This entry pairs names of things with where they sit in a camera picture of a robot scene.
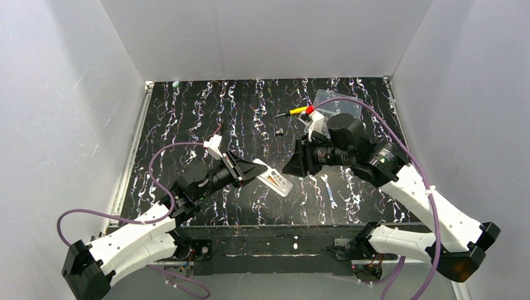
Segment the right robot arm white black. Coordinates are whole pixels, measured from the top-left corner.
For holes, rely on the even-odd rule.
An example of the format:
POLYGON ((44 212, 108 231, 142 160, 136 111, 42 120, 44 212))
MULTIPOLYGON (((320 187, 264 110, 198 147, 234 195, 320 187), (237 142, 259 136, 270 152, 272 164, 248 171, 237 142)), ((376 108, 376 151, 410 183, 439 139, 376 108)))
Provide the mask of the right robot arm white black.
POLYGON ((304 177, 316 175, 324 166, 348 167, 406 206, 429 229, 411 232, 369 222, 354 239, 336 248, 339 259, 406 256, 433 264, 439 274, 457 283, 478 270, 501 232, 498 226, 465 215, 434 188, 427 188, 404 151, 372 142, 360 119, 348 113, 326 118, 312 108, 300 119, 307 131, 295 141, 284 174, 304 177))

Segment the aluminium frame rail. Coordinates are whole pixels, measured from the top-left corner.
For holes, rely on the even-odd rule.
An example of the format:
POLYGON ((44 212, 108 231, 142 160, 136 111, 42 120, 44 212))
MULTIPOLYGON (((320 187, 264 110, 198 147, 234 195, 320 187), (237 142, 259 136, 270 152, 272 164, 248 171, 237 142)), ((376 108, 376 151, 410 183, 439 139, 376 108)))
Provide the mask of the aluminium frame rail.
POLYGON ((78 139, 87 149, 72 196, 76 207, 116 214, 124 211, 150 87, 151 82, 107 85, 94 93, 87 112, 91 134, 78 139))

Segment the white remote control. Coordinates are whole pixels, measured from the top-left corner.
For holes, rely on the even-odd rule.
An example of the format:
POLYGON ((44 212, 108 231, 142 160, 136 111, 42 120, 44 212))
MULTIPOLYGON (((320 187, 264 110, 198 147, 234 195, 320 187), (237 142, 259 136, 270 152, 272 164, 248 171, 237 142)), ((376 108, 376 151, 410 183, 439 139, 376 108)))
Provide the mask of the white remote control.
POLYGON ((286 198, 293 188, 292 182, 286 179, 277 169, 272 168, 260 159, 254 159, 253 163, 266 167, 266 170, 258 175, 257 178, 279 196, 286 198))

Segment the yellow handled screwdriver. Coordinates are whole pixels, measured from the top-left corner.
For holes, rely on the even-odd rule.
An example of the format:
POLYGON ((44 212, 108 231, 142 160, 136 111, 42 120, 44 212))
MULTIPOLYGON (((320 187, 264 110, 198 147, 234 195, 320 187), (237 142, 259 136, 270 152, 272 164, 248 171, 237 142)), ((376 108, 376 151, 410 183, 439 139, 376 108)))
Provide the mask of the yellow handled screwdriver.
POLYGON ((276 115, 276 118, 281 116, 293 116, 303 113, 308 107, 297 107, 295 109, 288 110, 287 112, 282 112, 281 114, 276 115))

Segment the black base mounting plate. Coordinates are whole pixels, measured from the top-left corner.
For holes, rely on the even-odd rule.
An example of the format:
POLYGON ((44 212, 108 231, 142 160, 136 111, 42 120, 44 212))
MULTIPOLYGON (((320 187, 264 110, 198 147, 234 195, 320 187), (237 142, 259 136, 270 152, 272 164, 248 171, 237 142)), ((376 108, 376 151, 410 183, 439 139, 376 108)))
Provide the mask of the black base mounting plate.
POLYGON ((353 274, 348 260, 328 247, 343 245, 362 225, 187 226, 177 229, 196 247, 191 263, 197 276, 214 274, 353 274))

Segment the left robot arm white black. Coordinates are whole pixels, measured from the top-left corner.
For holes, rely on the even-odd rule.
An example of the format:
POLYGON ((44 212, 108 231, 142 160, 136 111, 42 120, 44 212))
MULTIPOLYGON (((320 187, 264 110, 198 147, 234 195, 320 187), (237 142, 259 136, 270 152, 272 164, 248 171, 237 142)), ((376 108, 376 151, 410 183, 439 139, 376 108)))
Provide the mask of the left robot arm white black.
POLYGON ((67 250, 62 276, 76 299, 102 299, 118 281, 160 259, 174 256, 185 239, 175 230, 199 210, 203 199, 232 184, 265 178, 271 168, 225 152, 211 166, 188 164, 157 204, 111 234, 67 250))

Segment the silver open-end wrench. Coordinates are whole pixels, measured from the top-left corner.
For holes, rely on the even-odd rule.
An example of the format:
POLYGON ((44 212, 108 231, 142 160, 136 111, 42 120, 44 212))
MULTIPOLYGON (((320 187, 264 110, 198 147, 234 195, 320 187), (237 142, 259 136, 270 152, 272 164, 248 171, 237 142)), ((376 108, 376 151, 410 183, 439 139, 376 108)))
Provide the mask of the silver open-end wrench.
POLYGON ((337 203, 334 200, 333 192, 331 190, 331 187, 330 187, 329 181, 328 181, 328 175, 327 174, 321 175, 321 180, 324 183, 326 191, 328 193, 331 209, 336 209, 338 207, 338 205, 337 205, 337 203))

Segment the remote battery cover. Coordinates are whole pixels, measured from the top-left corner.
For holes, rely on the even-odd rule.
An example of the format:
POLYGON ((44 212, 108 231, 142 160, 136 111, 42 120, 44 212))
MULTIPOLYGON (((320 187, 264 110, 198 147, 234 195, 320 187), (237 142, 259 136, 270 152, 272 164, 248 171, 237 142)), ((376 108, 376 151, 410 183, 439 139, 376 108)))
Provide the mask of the remote battery cover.
POLYGON ((292 182, 276 171, 271 171, 266 175, 266 182, 273 191, 284 198, 288 196, 293 188, 292 182))

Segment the clear plastic screw box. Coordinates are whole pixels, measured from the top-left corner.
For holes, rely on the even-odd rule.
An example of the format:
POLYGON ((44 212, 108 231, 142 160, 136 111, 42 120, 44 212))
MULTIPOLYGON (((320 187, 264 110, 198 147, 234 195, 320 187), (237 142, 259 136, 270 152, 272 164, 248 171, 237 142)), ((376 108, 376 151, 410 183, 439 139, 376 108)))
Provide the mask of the clear plastic screw box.
POLYGON ((348 113, 356 119, 361 118, 363 107, 355 102, 341 100, 341 101, 332 101, 332 102, 327 102, 326 104, 321 104, 324 101, 327 101, 328 99, 332 99, 332 98, 354 99, 354 97, 352 96, 345 96, 345 95, 339 94, 334 91, 326 91, 323 89, 319 89, 315 95, 315 98, 312 104, 314 107, 318 106, 316 110, 319 111, 326 118, 330 118, 336 114, 341 114, 341 113, 348 113))

